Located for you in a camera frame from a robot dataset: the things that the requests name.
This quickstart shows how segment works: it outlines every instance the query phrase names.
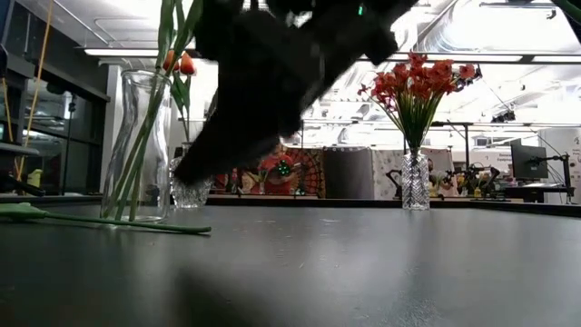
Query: glass vase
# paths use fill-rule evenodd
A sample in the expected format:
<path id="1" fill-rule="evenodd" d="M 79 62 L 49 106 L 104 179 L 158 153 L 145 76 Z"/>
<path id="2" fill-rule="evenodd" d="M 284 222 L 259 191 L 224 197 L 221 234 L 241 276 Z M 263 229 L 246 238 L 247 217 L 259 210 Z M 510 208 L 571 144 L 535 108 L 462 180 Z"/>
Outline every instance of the glass vase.
<path id="1" fill-rule="evenodd" d="M 173 158 L 170 165 L 170 183 L 172 186 L 173 204 L 176 209 L 192 209 L 204 206 L 208 201 L 208 195 L 213 184 L 213 178 L 208 178 L 203 182 L 187 186 L 173 177 L 173 170 L 180 164 L 189 148 L 190 144 L 183 143 L 182 155 Z"/>
<path id="2" fill-rule="evenodd" d="M 155 223 L 170 209 L 171 81 L 153 72 L 122 73 L 123 120 L 103 190 L 101 216 Z"/>
<path id="3" fill-rule="evenodd" d="M 401 201 L 407 210 L 429 209 L 428 158 L 418 148 L 403 156 L 401 165 Z"/>

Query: cable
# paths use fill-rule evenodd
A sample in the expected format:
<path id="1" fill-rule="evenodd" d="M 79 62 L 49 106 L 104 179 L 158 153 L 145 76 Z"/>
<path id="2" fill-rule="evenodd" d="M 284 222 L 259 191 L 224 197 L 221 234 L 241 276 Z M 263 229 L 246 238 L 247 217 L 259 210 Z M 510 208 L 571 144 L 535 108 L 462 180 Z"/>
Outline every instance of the cable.
<path id="1" fill-rule="evenodd" d="M 8 86 L 6 85 L 5 77 L 2 77 L 2 86 L 4 87 L 4 107 L 6 109 L 6 120 L 8 121 L 8 137 L 10 138 L 10 143 L 13 144 L 15 142 L 15 137 L 12 134 L 12 121 L 11 121 L 12 117 L 10 117 L 10 105 L 8 104 Z M 20 175 L 16 158 L 15 158 L 15 170 L 16 175 Z"/>
<path id="2" fill-rule="evenodd" d="M 555 151 L 555 153 L 559 156 L 561 156 L 562 154 L 556 150 L 556 148 L 553 147 L 553 145 L 551 145 L 549 142 L 547 142 L 547 140 L 545 140 L 544 138 L 541 137 L 541 135 L 538 134 L 538 131 L 533 130 L 532 128 L 528 128 L 531 132 L 533 132 L 534 134 L 537 135 L 538 139 L 543 141 L 548 147 L 551 148 L 551 150 Z"/>
<path id="3" fill-rule="evenodd" d="M 51 30 L 51 21 L 53 19 L 53 4 L 54 0 L 50 0 L 48 4 L 48 16 L 46 17 L 46 28 L 44 29 L 43 48 L 40 53 L 40 61 L 38 63 L 38 74 L 36 75 L 33 104 L 30 107 L 30 116 L 28 117 L 28 127 L 26 128 L 25 147 L 28 147 L 30 141 L 30 130 L 33 126 L 34 109 L 36 108 L 36 101 L 38 101 L 38 91 L 40 90 L 41 77 L 43 75 L 44 55 L 46 54 L 46 44 L 48 43 L 48 34 Z M 22 178 L 22 171 L 25 168 L 25 157 L 20 159 L 20 167 L 16 169 L 18 172 L 17 181 Z"/>

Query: tulip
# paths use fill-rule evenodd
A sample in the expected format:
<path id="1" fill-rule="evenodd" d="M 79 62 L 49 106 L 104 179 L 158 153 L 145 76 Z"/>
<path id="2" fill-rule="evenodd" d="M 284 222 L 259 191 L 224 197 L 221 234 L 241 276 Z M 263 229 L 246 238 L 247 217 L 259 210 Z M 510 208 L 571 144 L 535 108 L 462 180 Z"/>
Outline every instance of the tulip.
<path id="1" fill-rule="evenodd" d="M 186 52 L 182 55 L 182 66 L 180 67 L 180 72 L 186 75 L 196 74 L 196 68 L 193 66 L 193 59 Z"/>
<path id="2" fill-rule="evenodd" d="M 172 64 L 173 57 L 175 56 L 175 52 L 173 50 L 168 51 L 167 56 L 165 57 L 165 61 L 163 62 L 163 69 L 165 71 L 170 69 L 170 64 Z M 174 71 L 180 69 L 180 64 L 176 61 L 175 66 L 173 67 Z"/>

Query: gray tabletop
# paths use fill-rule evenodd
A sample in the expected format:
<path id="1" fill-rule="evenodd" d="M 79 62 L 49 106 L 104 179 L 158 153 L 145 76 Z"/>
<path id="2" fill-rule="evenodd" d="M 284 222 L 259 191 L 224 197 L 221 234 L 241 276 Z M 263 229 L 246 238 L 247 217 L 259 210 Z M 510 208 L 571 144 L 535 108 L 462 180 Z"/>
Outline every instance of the gray tabletop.
<path id="1" fill-rule="evenodd" d="M 214 230 L 0 224 L 0 326 L 581 325 L 577 220 L 206 207 L 170 221 Z"/>

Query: desk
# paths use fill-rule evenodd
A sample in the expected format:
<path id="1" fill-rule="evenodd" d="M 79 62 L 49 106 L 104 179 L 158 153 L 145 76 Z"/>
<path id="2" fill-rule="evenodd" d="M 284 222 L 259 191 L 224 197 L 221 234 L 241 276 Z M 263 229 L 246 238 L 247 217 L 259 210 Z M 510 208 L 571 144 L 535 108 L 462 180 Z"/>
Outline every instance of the desk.
<path id="1" fill-rule="evenodd" d="M 216 206 L 170 222 L 214 230 L 0 225 L 0 326 L 579 325 L 575 219 Z"/>
<path id="2" fill-rule="evenodd" d="M 565 186 L 557 187 L 530 187 L 530 186 L 511 186 L 504 190 L 506 198 L 523 199 L 525 202 L 545 202 L 545 193 L 567 193 Z"/>

